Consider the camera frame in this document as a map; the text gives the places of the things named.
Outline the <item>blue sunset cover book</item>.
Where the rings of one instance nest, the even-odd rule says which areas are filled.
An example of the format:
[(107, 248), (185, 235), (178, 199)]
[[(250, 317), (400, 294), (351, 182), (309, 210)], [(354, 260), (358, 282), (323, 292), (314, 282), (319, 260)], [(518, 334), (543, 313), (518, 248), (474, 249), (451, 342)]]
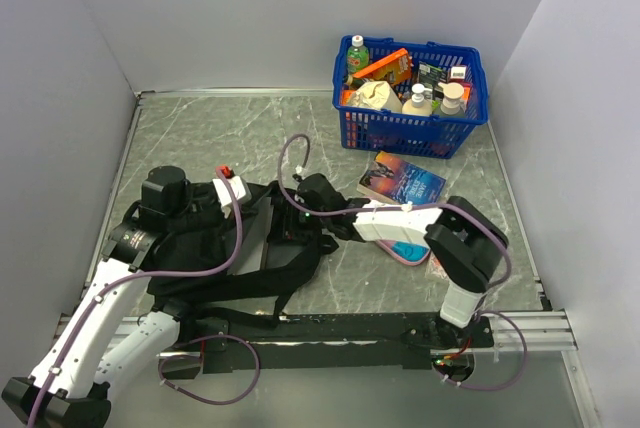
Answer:
[(444, 178), (381, 151), (360, 178), (356, 189), (383, 203), (423, 205), (437, 202), (445, 184)]

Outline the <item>pink cartoon pencil case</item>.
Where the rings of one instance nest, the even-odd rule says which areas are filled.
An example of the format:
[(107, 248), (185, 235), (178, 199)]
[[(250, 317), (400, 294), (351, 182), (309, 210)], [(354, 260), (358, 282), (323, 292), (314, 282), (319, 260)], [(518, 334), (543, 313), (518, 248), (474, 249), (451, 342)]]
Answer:
[(418, 266), (430, 255), (430, 249), (420, 245), (388, 240), (378, 240), (375, 244), (391, 258), (406, 266)]

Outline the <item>floral cover book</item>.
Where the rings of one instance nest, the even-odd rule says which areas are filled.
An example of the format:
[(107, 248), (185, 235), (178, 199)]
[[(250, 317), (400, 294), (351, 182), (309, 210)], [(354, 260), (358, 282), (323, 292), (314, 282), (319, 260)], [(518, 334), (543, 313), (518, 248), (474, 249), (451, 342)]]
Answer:
[(431, 255), (429, 257), (428, 261), (427, 261), (426, 272), (429, 275), (438, 277), (440, 279), (447, 279), (448, 278), (448, 275), (446, 274), (446, 271), (444, 270), (442, 264), (433, 255)]

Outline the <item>white square notebook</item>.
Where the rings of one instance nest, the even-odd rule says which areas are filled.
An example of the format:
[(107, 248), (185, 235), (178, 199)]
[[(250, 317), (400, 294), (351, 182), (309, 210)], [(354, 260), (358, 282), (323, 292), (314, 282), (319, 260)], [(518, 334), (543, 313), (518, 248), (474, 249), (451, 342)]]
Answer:
[(271, 200), (265, 198), (257, 205), (256, 213), (246, 220), (243, 244), (229, 269), (230, 274), (245, 275), (257, 272), (265, 266), (272, 213)]

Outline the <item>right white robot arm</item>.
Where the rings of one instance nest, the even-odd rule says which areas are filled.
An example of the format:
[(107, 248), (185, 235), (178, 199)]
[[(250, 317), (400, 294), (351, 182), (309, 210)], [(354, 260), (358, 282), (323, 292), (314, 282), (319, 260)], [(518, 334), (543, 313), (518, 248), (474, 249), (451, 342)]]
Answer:
[(278, 185), (294, 208), (321, 220), (342, 240), (428, 248), (449, 279), (436, 323), (438, 338), (448, 346), (458, 346), (470, 336), (471, 320), (486, 293), (511, 274), (508, 238), (463, 197), (423, 205), (346, 199), (321, 174), (300, 181), (295, 195), (282, 181)]

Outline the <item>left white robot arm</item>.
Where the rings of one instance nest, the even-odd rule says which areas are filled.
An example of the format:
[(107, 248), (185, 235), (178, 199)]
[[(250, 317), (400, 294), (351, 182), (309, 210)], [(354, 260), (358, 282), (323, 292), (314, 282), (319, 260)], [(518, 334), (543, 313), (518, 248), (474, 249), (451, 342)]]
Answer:
[(2, 399), (28, 427), (102, 427), (111, 391), (142, 360), (171, 346), (192, 346), (198, 326), (157, 310), (116, 348), (108, 347), (123, 317), (151, 279), (215, 276), (233, 256), (216, 259), (215, 231), (241, 219), (250, 199), (246, 182), (219, 167), (210, 182), (192, 183), (183, 169), (152, 169), (122, 222), (109, 234), (84, 298), (50, 351), (27, 377), (11, 378)]

